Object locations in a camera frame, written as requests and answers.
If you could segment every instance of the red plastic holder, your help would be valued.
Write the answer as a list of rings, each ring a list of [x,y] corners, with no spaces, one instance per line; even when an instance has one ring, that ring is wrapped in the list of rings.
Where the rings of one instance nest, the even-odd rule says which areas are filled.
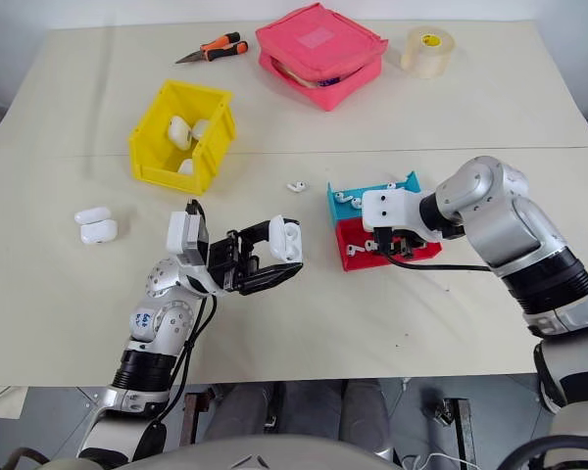
[[[356,245],[363,247],[366,240],[374,240],[371,233],[365,232],[362,226],[362,219],[348,218],[346,220],[338,220],[335,225],[335,236],[337,237],[337,245],[340,250],[340,257],[342,258],[342,267],[345,271],[353,271],[355,269],[366,269],[367,267],[378,267],[390,264],[386,258],[375,252],[357,252],[353,257],[346,254],[346,247],[348,245]],[[422,259],[431,259],[442,251],[442,245],[439,243],[427,243],[424,248],[414,249],[414,257],[405,259],[400,255],[393,258],[398,261],[412,262]]]

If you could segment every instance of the floor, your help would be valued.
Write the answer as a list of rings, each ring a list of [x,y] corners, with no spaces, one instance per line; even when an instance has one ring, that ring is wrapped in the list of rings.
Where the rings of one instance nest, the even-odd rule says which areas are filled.
[[[431,396],[470,400],[477,463],[496,468],[517,446],[549,430],[551,414],[542,409],[533,374],[471,377],[381,379],[391,415],[395,449],[401,456],[441,451],[457,456],[455,428],[444,428],[426,418],[421,404]],[[201,386],[186,391],[199,391]],[[30,388],[19,420],[0,419],[0,466],[19,446],[35,448],[48,457],[72,457],[94,412],[102,388]],[[199,423],[199,438],[209,413]],[[167,418],[167,449],[178,446],[182,400]],[[33,468],[20,465],[20,470]],[[428,470],[459,468],[434,459]]]

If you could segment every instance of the gray wall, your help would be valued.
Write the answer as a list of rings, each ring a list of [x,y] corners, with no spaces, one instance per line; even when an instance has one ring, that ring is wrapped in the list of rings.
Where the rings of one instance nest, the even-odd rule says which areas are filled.
[[[13,100],[49,28],[270,20],[311,1],[0,0],[0,104]],[[588,0],[325,0],[323,4],[355,19],[535,20],[588,119]]]

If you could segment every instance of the yellow plastic bin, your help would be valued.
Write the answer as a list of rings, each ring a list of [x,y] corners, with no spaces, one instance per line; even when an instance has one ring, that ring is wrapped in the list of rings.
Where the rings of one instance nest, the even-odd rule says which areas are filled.
[[[232,96],[229,91],[167,80],[128,139],[133,176],[197,195],[207,190],[235,138]],[[202,139],[194,139],[189,150],[177,149],[168,138],[173,116],[190,126],[198,119],[209,120]],[[193,174],[177,173],[181,162],[190,158]]]

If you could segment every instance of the gray pants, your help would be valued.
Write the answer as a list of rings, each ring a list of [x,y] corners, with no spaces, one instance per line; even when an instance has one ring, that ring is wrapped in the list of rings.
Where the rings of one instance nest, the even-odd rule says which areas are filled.
[[[389,419],[376,379],[284,382],[279,434],[339,439],[392,458]],[[222,401],[204,441],[262,434],[273,382],[236,385]]]

